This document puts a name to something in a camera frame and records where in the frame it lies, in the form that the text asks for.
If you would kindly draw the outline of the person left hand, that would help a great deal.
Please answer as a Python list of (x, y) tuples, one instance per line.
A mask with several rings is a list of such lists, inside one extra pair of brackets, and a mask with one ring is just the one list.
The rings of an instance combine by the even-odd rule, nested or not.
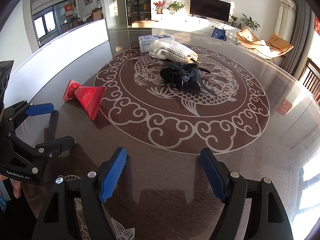
[(16, 181), (16, 180), (11, 180), (10, 178), (4, 176), (4, 175), (0, 175), (0, 180), (9, 180), (12, 183), (12, 187), (13, 187), (13, 194), (15, 196), (16, 199), (20, 198), (21, 196), (21, 182), (20, 181)]

